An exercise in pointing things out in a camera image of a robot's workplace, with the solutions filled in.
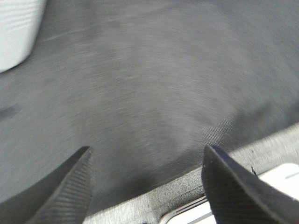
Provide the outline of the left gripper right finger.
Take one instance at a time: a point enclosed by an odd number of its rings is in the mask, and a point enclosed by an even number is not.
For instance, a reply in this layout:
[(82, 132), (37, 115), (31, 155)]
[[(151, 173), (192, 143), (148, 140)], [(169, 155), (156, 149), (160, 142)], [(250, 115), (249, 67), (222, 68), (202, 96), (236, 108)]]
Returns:
[(299, 222), (296, 199), (263, 182), (218, 147), (205, 147), (201, 179), (218, 224)]

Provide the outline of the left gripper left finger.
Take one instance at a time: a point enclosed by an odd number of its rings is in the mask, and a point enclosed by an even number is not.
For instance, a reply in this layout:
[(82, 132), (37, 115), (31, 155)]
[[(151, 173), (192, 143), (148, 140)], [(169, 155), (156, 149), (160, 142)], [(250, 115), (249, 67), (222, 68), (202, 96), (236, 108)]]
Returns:
[(93, 149), (81, 147), (46, 177), (1, 202), (2, 224), (81, 224), (93, 197)]

